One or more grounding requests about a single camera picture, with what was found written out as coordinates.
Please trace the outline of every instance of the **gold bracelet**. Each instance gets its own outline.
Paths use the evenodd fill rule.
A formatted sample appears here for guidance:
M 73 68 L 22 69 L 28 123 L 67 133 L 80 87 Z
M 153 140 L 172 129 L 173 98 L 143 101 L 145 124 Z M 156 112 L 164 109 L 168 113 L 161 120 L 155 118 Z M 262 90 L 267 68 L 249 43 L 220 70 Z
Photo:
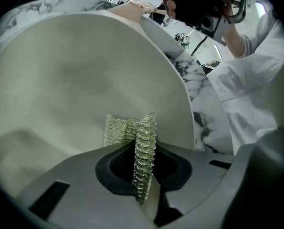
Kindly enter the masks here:
M 129 1 L 129 3 L 139 7 L 139 8 L 142 8 L 143 9 L 143 13 L 153 13 L 156 11 L 156 6 L 155 5 L 152 5 L 152 4 L 147 4 L 147 3 L 142 3 L 140 1 L 135 1 L 135 0 L 132 0 L 132 1 Z

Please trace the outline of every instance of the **black rectangular slot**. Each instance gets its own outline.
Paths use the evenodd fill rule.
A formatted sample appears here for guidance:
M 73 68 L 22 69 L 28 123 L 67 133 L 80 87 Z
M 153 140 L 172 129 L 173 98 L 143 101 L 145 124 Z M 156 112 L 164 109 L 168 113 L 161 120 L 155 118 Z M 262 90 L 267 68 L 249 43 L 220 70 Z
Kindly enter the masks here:
M 30 211 L 43 220 L 47 220 L 53 209 L 59 203 L 70 184 L 55 181 L 30 207 Z
M 209 164 L 212 165 L 212 166 L 224 168 L 226 170 L 228 170 L 231 167 L 230 163 L 222 162 L 222 161 L 219 161 L 219 160 L 212 160 L 212 161 L 209 162 Z

